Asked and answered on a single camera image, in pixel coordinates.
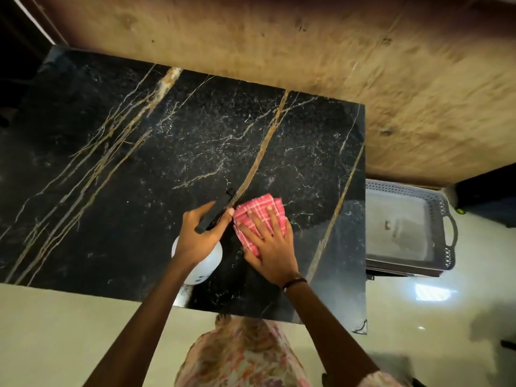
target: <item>wooden panel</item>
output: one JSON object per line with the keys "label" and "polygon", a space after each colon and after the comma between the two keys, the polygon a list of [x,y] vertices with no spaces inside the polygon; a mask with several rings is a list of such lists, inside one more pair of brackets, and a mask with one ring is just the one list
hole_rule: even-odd
{"label": "wooden panel", "polygon": [[364,103],[370,177],[444,186],[516,162],[511,5],[38,3],[71,46]]}

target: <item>glossy floor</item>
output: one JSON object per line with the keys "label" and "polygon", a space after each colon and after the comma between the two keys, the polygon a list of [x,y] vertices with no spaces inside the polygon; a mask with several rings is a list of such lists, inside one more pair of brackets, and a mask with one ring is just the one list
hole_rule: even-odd
{"label": "glossy floor", "polygon": [[[369,281],[368,335],[354,337],[370,353],[404,361],[429,387],[514,386],[516,351],[502,349],[499,340],[516,333],[516,229],[472,214],[455,218],[455,269],[438,279]],[[0,385],[80,385],[137,306],[0,285]],[[145,385],[172,385],[214,318],[174,308]],[[313,385],[320,385],[323,368],[306,329],[284,329]]]}

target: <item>person's left arm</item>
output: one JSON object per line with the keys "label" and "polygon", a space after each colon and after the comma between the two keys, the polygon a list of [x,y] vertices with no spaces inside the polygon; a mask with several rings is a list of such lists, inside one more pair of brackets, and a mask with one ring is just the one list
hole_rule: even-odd
{"label": "person's left arm", "polygon": [[193,268],[213,250],[231,222],[228,209],[216,227],[199,235],[195,227],[215,202],[186,212],[175,255],[84,384],[85,387],[141,386],[174,300]]}

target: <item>person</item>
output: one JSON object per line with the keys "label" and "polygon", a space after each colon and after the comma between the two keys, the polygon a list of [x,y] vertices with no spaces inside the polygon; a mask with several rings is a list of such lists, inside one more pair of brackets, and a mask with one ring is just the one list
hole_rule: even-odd
{"label": "person", "polygon": [[[141,386],[174,303],[188,274],[215,247],[232,220],[225,211],[218,224],[202,234],[195,227],[214,202],[183,215],[177,249],[162,279],[152,289],[84,384],[85,387]],[[306,326],[332,386],[399,386],[358,345],[301,279],[294,255],[293,232],[287,221],[281,233],[271,210],[274,233],[254,214],[248,215],[261,237],[239,229],[260,252],[245,250],[245,259],[285,295]],[[190,348],[175,380],[177,386],[264,385],[308,386],[304,370],[288,340],[273,321],[218,315],[215,330]]]}

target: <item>red plaid cloth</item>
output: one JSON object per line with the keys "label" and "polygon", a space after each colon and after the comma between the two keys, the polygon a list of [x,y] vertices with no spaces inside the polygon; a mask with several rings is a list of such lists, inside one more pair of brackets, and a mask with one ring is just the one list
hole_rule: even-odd
{"label": "red plaid cloth", "polygon": [[242,205],[239,205],[235,208],[235,214],[233,215],[233,222],[235,223],[233,225],[233,228],[235,228],[236,236],[238,236],[238,239],[242,242],[244,246],[247,246],[251,252],[258,256],[258,248],[254,245],[254,243],[251,242],[244,234],[242,234],[242,231],[240,231],[236,227],[236,223],[241,223],[249,227],[249,229],[257,234],[259,237],[261,235],[258,233],[258,230],[256,229],[255,224],[251,221],[249,216],[247,215],[247,211],[250,210],[255,215],[257,215],[260,220],[262,220],[265,224],[265,227],[269,230],[269,232],[273,233],[273,228],[270,225],[270,217],[267,212],[267,207],[272,206],[274,208],[274,212],[276,213],[276,217],[278,218],[278,222],[280,223],[281,232],[283,233],[283,236],[285,236],[286,232],[286,217],[285,217],[285,209],[283,209],[283,202],[281,202],[281,198],[273,198],[272,195],[267,194],[263,195],[259,198],[255,198],[254,200],[248,201]]}

